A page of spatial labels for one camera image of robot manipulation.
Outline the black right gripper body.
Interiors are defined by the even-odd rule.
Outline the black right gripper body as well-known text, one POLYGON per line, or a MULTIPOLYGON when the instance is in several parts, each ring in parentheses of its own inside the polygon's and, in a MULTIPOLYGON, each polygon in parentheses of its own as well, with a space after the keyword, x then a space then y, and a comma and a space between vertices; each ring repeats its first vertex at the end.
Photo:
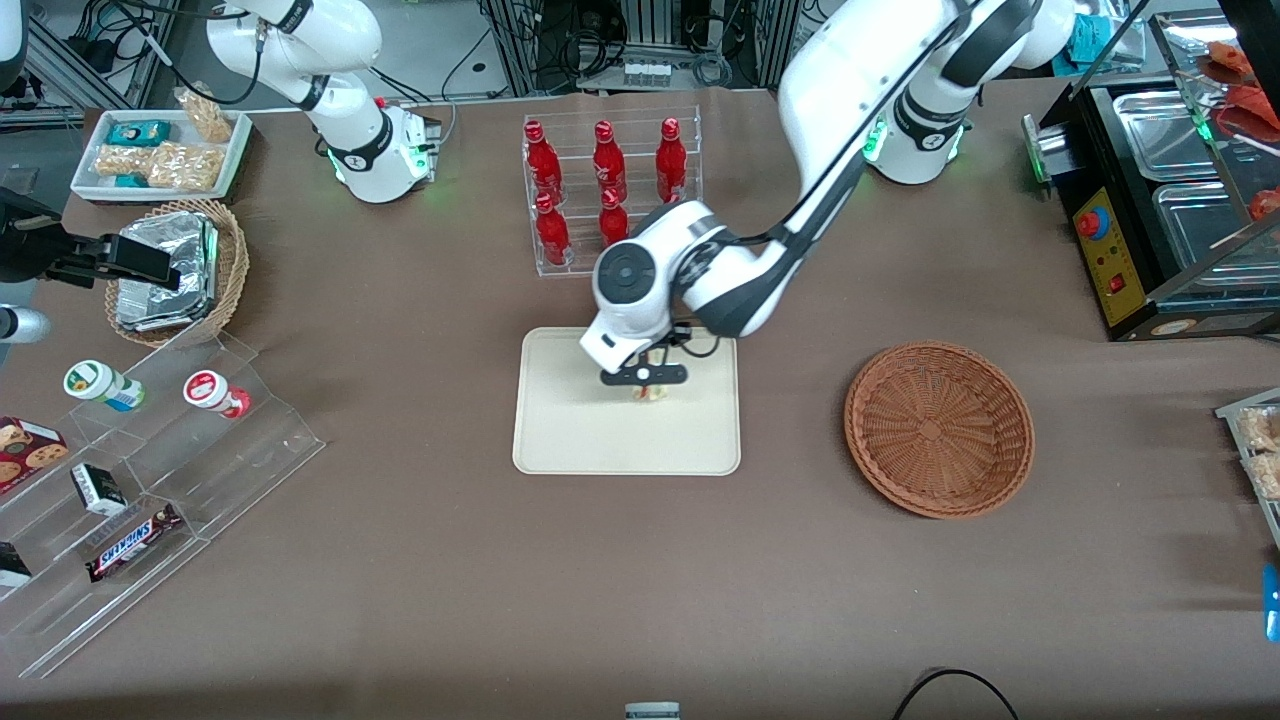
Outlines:
POLYGON ((61 217, 35 200, 1 190, 1 281, 61 282, 61 261, 92 258, 93 241, 68 232, 61 217))

